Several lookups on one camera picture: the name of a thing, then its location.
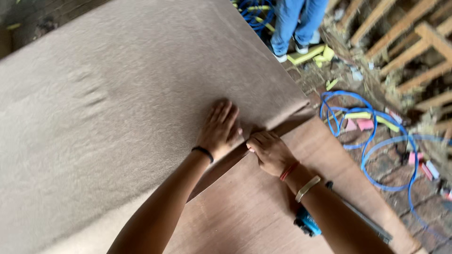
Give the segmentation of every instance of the blue jeans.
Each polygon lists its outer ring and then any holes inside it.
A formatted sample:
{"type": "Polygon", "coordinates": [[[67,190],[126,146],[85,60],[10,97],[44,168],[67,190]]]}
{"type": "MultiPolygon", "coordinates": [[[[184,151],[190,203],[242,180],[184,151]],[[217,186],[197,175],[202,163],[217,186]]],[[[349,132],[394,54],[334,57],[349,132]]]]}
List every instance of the blue jeans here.
{"type": "Polygon", "coordinates": [[[322,23],[328,0],[277,0],[275,7],[275,32],[270,40],[275,55],[287,53],[289,41],[295,32],[295,39],[301,45],[309,45],[312,34],[322,23]]]}

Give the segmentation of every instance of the finger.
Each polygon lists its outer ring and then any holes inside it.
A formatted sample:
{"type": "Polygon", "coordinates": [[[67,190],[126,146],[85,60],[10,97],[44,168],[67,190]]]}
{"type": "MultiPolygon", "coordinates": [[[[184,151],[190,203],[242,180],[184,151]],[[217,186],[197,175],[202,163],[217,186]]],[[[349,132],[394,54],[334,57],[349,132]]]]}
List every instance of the finger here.
{"type": "Polygon", "coordinates": [[[220,102],[216,107],[215,111],[213,112],[212,118],[210,119],[210,122],[215,122],[218,119],[218,116],[220,115],[221,110],[223,109],[224,103],[220,102]]]}
{"type": "Polygon", "coordinates": [[[269,132],[261,132],[261,134],[268,140],[273,140],[274,137],[272,135],[270,135],[269,132]]]}
{"type": "Polygon", "coordinates": [[[254,138],[257,139],[261,144],[264,144],[267,141],[267,138],[262,134],[262,132],[255,133],[254,138]]]}
{"type": "Polygon", "coordinates": [[[253,149],[256,152],[260,152],[262,150],[261,145],[262,144],[257,139],[255,139],[254,137],[251,137],[246,143],[246,146],[248,148],[251,148],[251,149],[253,149]]]}
{"type": "Polygon", "coordinates": [[[274,138],[276,138],[276,139],[279,139],[279,136],[276,135],[276,133],[274,133],[274,132],[269,132],[269,133],[270,133],[270,135],[271,135],[272,137],[274,137],[274,138]]]}
{"type": "Polygon", "coordinates": [[[251,148],[250,145],[248,145],[248,143],[246,144],[246,147],[248,148],[248,150],[252,153],[256,152],[253,148],[251,148]]]}
{"type": "Polygon", "coordinates": [[[230,145],[233,145],[237,142],[237,140],[239,139],[239,137],[242,135],[243,130],[241,128],[235,129],[235,131],[233,133],[231,133],[230,138],[228,139],[228,143],[230,145]]]}
{"type": "Polygon", "coordinates": [[[215,112],[215,108],[210,107],[209,114],[207,114],[206,122],[210,122],[210,120],[212,119],[212,116],[213,116],[213,112],[215,112]]]}
{"type": "Polygon", "coordinates": [[[227,128],[230,130],[232,126],[234,126],[235,120],[239,116],[239,108],[236,106],[232,106],[228,116],[224,120],[224,123],[226,124],[227,128]]]}
{"type": "Polygon", "coordinates": [[[231,110],[231,107],[232,107],[232,102],[230,102],[230,101],[225,102],[225,106],[223,107],[223,109],[220,112],[220,115],[218,116],[219,122],[224,122],[227,115],[229,114],[229,111],[231,110]]]}

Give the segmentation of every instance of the white sneaker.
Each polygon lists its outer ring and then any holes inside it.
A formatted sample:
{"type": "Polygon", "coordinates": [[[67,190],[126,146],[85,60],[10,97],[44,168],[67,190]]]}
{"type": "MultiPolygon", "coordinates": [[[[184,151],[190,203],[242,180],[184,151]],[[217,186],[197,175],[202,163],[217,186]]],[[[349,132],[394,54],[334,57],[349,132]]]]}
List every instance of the white sneaker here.
{"type": "Polygon", "coordinates": [[[297,42],[297,40],[295,40],[295,51],[305,55],[309,52],[309,45],[301,45],[297,42]]]}
{"type": "Polygon", "coordinates": [[[277,59],[278,62],[280,62],[280,63],[284,63],[285,61],[287,61],[287,54],[282,55],[282,56],[277,56],[277,55],[275,55],[275,54],[273,54],[273,55],[276,57],[276,59],[277,59]]]}

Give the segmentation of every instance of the hand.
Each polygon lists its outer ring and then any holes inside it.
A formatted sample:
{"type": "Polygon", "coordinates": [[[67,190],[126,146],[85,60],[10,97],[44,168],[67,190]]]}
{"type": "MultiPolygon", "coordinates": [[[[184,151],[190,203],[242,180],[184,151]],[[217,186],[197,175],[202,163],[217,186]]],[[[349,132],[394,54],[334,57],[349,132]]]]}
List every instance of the hand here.
{"type": "Polygon", "coordinates": [[[198,134],[196,146],[207,149],[214,159],[224,156],[243,132],[240,128],[234,128],[238,115],[238,107],[229,100],[213,105],[198,134]]]}
{"type": "Polygon", "coordinates": [[[251,152],[255,152],[259,166],[270,175],[280,176],[297,159],[287,145],[273,132],[258,132],[251,135],[246,143],[251,152]]]}

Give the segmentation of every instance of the gold bangle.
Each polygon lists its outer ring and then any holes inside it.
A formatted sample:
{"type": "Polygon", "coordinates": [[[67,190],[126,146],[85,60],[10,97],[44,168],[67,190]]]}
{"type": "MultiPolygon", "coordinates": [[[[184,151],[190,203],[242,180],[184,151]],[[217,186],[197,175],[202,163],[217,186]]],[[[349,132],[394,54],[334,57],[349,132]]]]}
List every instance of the gold bangle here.
{"type": "Polygon", "coordinates": [[[310,188],[312,188],[314,185],[320,182],[320,177],[316,175],[313,177],[308,183],[306,183],[305,186],[303,186],[297,193],[297,196],[295,197],[295,200],[299,203],[301,198],[303,197],[306,192],[309,191],[310,188]]]}

